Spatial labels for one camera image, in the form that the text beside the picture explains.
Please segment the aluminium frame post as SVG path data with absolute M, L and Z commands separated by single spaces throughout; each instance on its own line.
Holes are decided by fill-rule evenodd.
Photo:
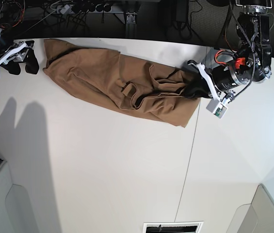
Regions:
M 135 39 L 137 35 L 137 13 L 126 12 L 125 14 L 125 38 Z

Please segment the left grey monitor back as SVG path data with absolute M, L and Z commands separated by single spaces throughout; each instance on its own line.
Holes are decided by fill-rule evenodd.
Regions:
M 13 183 L 9 165 L 0 163 L 0 233 L 38 233 L 25 187 Z

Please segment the black power adapter box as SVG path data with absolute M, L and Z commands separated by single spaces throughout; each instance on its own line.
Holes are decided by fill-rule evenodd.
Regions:
M 158 3 L 158 23 L 171 27 L 173 23 L 188 23 L 188 0 L 161 0 Z

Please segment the black power strip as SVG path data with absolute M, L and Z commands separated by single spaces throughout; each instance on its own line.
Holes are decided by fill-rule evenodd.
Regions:
M 107 0 L 74 0 L 71 6 L 72 12 L 94 13 L 110 12 L 114 2 Z

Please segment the brown t-shirt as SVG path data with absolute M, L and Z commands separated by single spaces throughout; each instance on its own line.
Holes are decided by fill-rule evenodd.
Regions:
M 70 95 L 132 117 L 185 127 L 200 99 L 193 74 L 119 51 L 46 39 L 44 73 Z

